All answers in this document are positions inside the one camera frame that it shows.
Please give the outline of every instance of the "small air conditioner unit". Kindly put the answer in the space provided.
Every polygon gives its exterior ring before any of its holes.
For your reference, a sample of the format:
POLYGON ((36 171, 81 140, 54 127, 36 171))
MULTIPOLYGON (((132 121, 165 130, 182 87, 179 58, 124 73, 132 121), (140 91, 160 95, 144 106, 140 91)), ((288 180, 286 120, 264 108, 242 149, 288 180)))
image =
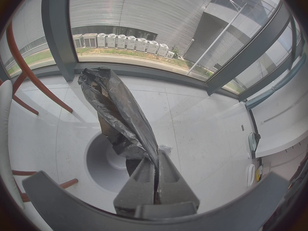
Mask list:
POLYGON ((100 33, 97 36, 97 46, 98 47, 106 47, 106 34, 100 33))
POLYGON ((135 49, 136 38, 134 36, 129 36, 127 39, 127 49, 134 50, 135 49))
POLYGON ((116 36, 114 33, 110 33, 107 37, 107 46, 108 48, 115 48, 116 36))
POLYGON ((172 59, 173 56, 174 56, 174 52, 169 51, 169 52, 167 53, 167 56, 166 56, 166 57, 169 58, 169 59, 172 59))
POLYGON ((86 33, 83 40, 86 47, 97 48, 97 33, 86 33))
POLYGON ((168 52, 168 46, 166 44, 159 44, 157 55, 165 57, 168 52))
POLYGON ((117 45, 117 47, 119 49, 124 49, 125 48, 125 41, 126 41, 126 36, 124 34, 120 34, 118 36, 118 45, 117 45))
POLYGON ((148 41, 145 38, 139 38, 136 50, 145 52, 145 49, 147 48, 148 41))
POLYGON ((156 54, 158 48, 159 48, 159 44, 156 41, 152 40, 150 41, 147 52, 151 54, 156 54))
POLYGON ((73 35, 73 41, 75 48, 83 47, 82 34, 73 35))

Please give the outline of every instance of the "white cushion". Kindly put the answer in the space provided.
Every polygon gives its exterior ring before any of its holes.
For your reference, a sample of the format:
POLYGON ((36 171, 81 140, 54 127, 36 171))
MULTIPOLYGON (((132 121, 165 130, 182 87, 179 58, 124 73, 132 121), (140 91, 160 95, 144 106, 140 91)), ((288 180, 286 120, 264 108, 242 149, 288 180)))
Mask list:
POLYGON ((0 177, 12 198, 24 209, 25 205, 20 197, 12 174, 9 157, 8 123, 12 102, 12 89, 13 87, 10 80, 5 81, 0 86, 0 177))

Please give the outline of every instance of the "black plastic bag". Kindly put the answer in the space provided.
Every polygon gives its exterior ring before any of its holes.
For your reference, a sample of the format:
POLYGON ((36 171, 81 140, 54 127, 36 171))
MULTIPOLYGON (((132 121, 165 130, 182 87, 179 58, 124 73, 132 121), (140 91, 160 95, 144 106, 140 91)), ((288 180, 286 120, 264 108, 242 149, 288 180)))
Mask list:
POLYGON ((127 160, 141 160, 147 155, 158 167, 158 145, 152 128, 120 78, 108 68, 86 68, 78 83, 97 111, 102 133, 114 151, 127 160))

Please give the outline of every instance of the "white pole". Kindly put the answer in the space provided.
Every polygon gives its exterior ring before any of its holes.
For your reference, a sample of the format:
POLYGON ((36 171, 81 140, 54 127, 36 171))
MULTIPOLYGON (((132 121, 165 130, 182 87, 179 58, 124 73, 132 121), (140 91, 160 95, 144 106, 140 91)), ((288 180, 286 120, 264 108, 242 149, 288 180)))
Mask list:
POLYGON ((245 5, 238 11, 236 16, 230 21, 230 23, 225 27, 225 29, 218 35, 218 37, 214 40, 214 42, 210 45, 210 47, 203 53, 203 55, 196 61, 196 63, 191 67, 191 69, 187 72, 186 75, 189 75, 189 73, 194 69, 194 67, 200 62, 200 60, 205 56, 205 54, 212 48, 212 46, 217 42, 217 40, 221 37, 221 35, 229 28, 229 26, 232 24, 232 22, 238 17, 238 15, 242 12, 245 5))

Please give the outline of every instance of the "yellow object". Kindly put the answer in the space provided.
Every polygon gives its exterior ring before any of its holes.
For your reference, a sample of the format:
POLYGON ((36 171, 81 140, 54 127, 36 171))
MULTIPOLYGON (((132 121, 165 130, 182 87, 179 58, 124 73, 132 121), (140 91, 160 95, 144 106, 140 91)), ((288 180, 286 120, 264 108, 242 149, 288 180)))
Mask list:
POLYGON ((259 174, 259 169, 257 169, 256 171, 256 180, 259 181, 260 180, 260 174, 259 174))

